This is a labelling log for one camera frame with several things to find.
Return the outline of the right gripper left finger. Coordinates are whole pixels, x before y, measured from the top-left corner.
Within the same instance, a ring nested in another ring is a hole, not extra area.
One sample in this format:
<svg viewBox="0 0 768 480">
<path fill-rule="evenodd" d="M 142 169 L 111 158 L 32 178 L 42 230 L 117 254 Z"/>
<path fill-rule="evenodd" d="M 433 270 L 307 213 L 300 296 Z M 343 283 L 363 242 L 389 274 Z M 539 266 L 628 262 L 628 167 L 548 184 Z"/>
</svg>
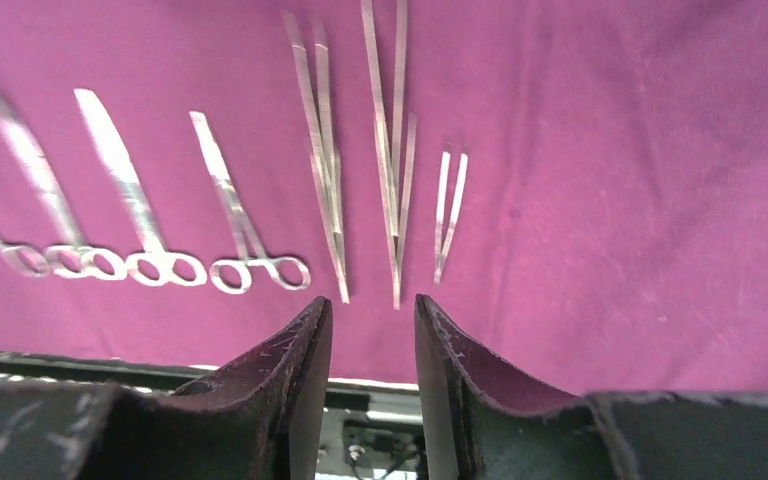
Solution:
<svg viewBox="0 0 768 480">
<path fill-rule="evenodd" d="M 332 331 L 332 304 L 318 297 L 168 395 L 1 382 L 0 479 L 311 479 Z"/>
</svg>

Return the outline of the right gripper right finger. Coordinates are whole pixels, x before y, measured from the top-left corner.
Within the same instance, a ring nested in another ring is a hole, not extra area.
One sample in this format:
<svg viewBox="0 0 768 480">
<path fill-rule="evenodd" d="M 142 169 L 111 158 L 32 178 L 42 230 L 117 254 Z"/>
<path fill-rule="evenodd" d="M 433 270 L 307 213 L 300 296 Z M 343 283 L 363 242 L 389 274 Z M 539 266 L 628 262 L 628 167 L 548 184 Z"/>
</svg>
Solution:
<svg viewBox="0 0 768 480">
<path fill-rule="evenodd" d="M 415 351 L 433 479 L 768 479 L 768 393 L 575 396 L 415 299 Z"/>
</svg>

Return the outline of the small curved hemostat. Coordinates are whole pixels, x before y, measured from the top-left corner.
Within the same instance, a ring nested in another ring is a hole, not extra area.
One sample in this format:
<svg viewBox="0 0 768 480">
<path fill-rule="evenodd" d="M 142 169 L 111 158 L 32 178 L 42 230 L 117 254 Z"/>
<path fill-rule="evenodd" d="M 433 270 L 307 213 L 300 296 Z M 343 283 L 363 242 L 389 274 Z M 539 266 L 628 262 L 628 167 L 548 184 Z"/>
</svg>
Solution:
<svg viewBox="0 0 768 480">
<path fill-rule="evenodd" d="M 276 285 L 288 291 L 307 289 L 311 273 L 307 264 L 292 255 L 270 255 L 247 213 L 232 180 L 221 148 L 209 126 L 207 117 L 199 111 L 189 113 L 205 167 L 215 186 L 229 224 L 236 256 L 219 258 L 208 269 L 212 284 L 221 292 L 242 295 L 252 286 L 251 271 L 265 270 Z"/>
</svg>

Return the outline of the short metal tweezers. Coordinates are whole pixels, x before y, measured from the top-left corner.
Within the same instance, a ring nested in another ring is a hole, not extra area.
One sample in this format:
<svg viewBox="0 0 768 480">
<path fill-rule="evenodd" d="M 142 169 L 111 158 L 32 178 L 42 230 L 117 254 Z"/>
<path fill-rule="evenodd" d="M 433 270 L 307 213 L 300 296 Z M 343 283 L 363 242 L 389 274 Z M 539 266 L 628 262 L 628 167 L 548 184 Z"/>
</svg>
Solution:
<svg viewBox="0 0 768 480">
<path fill-rule="evenodd" d="M 441 155 L 435 207 L 435 264 L 433 273 L 435 286 L 441 284 L 461 215 L 469 165 L 468 149 L 464 147 L 459 153 L 454 186 L 450 188 L 449 180 L 453 158 L 454 147 L 451 143 L 446 143 Z"/>
</svg>

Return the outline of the surgical scissors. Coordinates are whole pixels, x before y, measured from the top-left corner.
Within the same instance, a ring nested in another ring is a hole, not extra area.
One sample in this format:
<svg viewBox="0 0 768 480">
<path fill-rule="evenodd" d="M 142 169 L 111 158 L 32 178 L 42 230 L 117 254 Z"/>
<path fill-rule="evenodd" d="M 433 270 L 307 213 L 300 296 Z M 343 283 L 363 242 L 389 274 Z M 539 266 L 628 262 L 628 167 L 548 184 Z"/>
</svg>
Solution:
<svg viewBox="0 0 768 480">
<path fill-rule="evenodd" d="M 130 153 L 102 101 L 90 89 L 76 88 L 73 93 L 98 158 L 119 191 L 142 247 L 124 259 L 126 273 L 149 287 L 204 285 L 208 274 L 197 257 L 166 248 Z"/>
</svg>

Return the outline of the small metal scissors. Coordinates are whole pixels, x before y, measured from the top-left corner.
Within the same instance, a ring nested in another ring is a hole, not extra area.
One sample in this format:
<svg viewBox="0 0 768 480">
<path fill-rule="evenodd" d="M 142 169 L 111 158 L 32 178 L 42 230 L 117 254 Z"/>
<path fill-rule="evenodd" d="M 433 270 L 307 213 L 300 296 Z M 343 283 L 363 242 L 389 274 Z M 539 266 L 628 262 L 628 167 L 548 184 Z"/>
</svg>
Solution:
<svg viewBox="0 0 768 480">
<path fill-rule="evenodd" d="M 65 279 L 125 279 L 128 272 L 121 256 L 86 242 L 37 137 L 1 93 L 0 134 L 40 200 L 60 240 L 58 244 L 42 250 L 43 272 Z"/>
</svg>

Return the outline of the maroon wrap cloth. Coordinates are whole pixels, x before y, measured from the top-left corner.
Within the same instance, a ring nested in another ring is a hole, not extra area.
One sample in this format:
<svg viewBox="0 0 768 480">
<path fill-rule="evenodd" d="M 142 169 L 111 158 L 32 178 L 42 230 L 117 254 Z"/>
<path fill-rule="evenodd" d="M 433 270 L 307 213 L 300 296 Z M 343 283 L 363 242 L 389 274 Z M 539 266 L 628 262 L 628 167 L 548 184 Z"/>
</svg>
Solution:
<svg viewBox="0 0 768 480">
<path fill-rule="evenodd" d="M 96 91 L 168 248 L 234 252 L 189 113 L 208 118 L 288 292 L 28 278 L 0 260 L 0 350 L 221 365 L 315 296 L 339 296 L 281 12 L 330 49 L 351 299 L 330 373 L 416 379 L 413 298 L 564 390 L 768 391 L 768 1 L 413 1 L 418 119 L 403 303 L 392 306 L 360 4 L 0 1 L 0 91 L 37 136 L 85 238 L 140 247 L 73 90 Z M 466 147 L 434 285 L 441 155 Z M 0 135 L 0 235 L 58 234 Z"/>
</svg>

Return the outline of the metal spatula handle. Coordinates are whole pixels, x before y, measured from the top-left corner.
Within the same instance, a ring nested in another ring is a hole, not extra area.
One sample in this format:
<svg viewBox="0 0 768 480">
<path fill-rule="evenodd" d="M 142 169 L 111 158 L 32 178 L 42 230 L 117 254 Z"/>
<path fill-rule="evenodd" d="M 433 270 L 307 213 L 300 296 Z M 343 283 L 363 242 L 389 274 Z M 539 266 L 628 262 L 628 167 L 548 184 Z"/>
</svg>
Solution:
<svg viewBox="0 0 768 480">
<path fill-rule="evenodd" d="M 350 302 L 342 198 L 342 163 L 334 134 L 330 58 L 324 27 L 314 26 L 308 49 L 296 17 L 283 10 L 282 19 L 293 51 L 303 111 L 311 146 L 310 163 L 326 244 L 343 303 Z"/>
</svg>

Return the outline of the long metal tweezers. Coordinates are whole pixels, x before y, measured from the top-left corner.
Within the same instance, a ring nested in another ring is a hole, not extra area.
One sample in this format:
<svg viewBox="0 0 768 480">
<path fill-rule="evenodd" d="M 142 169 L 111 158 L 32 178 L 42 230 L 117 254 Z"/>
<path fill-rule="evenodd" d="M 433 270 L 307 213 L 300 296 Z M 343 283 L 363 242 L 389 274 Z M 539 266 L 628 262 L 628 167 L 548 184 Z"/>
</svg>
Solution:
<svg viewBox="0 0 768 480">
<path fill-rule="evenodd" d="M 386 117 L 373 3 L 361 3 L 364 43 L 374 110 L 374 139 L 392 279 L 392 305 L 402 303 L 407 229 L 416 155 L 417 119 L 405 111 L 408 60 L 408 3 L 396 3 L 391 117 Z"/>
</svg>

